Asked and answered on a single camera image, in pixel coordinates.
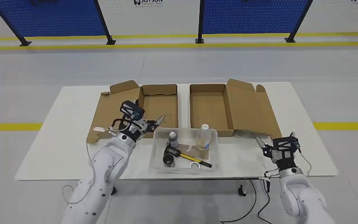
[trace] cardboard box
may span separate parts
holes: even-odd
[[[176,85],[145,85],[139,87],[133,81],[110,86],[109,92],[102,92],[93,117],[87,143],[95,143],[98,139],[111,138],[111,134],[92,130],[94,127],[109,128],[116,118],[122,118],[119,108],[123,101],[139,100],[139,106],[145,110],[144,118],[153,120],[165,114],[166,118],[160,127],[178,128],[178,97]],[[147,133],[145,138],[153,138]]]
[[[144,85],[140,88],[139,106],[145,110],[144,118],[154,120],[166,115],[160,127],[178,128],[177,85]],[[154,133],[144,138],[153,138]]]
[[[206,123],[219,137],[243,130],[281,137],[269,97],[262,85],[230,79],[225,84],[190,85],[190,123],[200,128]]]

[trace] yellow stripe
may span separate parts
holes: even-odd
[[[40,130],[42,123],[0,123],[0,131]]]
[[[287,37],[289,34],[204,34],[204,38],[274,38]],[[308,32],[298,33],[296,36],[358,36],[358,32]],[[197,34],[139,34],[112,35],[113,39],[149,39],[149,38],[196,38]],[[33,36],[27,40],[78,40],[78,39],[106,39],[106,36]],[[0,41],[17,40],[17,38],[0,38]]]
[[[358,130],[358,122],[313,122],[313,125],[316,130]],[[41,126],[42,123],[0,123],[0,131],[40,130]]]
[[[316,130],[358,130],[358,122],[313,122]]]
[[[180,154],[181,157],[187,158],[188,160],[194,161],[194,162],[201,162],[201,160],[198,160],[196,158],[193,158],[191,156],[187,156],[186,154]]]
[[[264,48],[264,47],[337,47],[358,46],[358,42],[310,43],[217,43],[217,44],[119,44],[119,45],[53,45],[53,46],[0,46],[0,50],[96,50],[139,48]]]

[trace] blue mesh panel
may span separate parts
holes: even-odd
[[[309,0],[205,0],[203,34],[289,33]]]
[[[0,0],[21,36],[104,35],[94,0]]]

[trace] black metal post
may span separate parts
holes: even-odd
[[[5,21],[7,26],[10,28],[10,30],[15,34],[15,36],[18,38],[18,40],[21,42],[20,46],[28,46],[31,44],[31,41],[25,40],[23,36],[21,36],[17,30],[11,25],[10,21],[7,20],[6,16],[0,11],[1,18]]]
[[[298,22],[297,22],[297,24],[295,26],[295,29],[290,33],[290,36],[288,38],[285,38],[287,43],[296,43],[296,41],[294,40],[295,35],[297,34],[297,31],[300,28],[301,23],[302,23],[303,19],[305,18],[305,16],[306,16],[306,14],[307,14],[307,12],[309,10],[309,7],[311,6],[312,2],[313,2],[313,0],[308,1],[306,7],[303,9],[303,12],[302,12],[302,14],[300,16],[300,19],[298,20]]]
[[[100,4],[98,3],[98,0],[94,0],[94,2],[95,2],[95,5],[96,5],[97,13],[100,16],[100,20],[101,20],[103,29],[105,30],[105,34],[107,36],[107,40],[108,40],[107,45],[114,45],[116,43],[116,41],[112,39],[112,36],[110,35],[110,32],[108,31],[105,18],[103,17],[103,14],[102,14],[102,11],[101,11]]]
[[[195,39],[195,43],[197,43],[197,44],[204,43],[204,39],[202,38],[202,30],[204,27],[204,6],[205,6],[205,0],[200,0],[199,30],[197,33],[197,39]]]

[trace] plastic bottle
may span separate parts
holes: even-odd
[[[169,143],[170,143],[171,147],[173,147],[173,148],[178,147],[178,134],[177,133],[170,132],[168,138],[169,138]]]
[[[209,125],[203,124],[197,135],[196,147],[200,150],[209,150],[211,140],[211,131]]]

